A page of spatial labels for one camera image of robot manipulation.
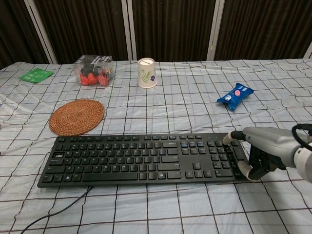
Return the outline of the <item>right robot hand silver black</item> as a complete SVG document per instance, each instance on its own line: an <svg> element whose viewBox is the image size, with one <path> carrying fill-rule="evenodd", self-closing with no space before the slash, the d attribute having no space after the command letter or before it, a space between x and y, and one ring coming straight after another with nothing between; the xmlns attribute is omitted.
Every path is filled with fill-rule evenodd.
<svg viewBox="0 0 312 234"><path fill-rule="evenodd" d="M260 180L277 168L295 168L294 156L300 144L290 130L273 127L246 127L241 131L231 131L223 138L224 145L234 140L251 145L249 161L237 163L241 173L250 181Z"/></svg>

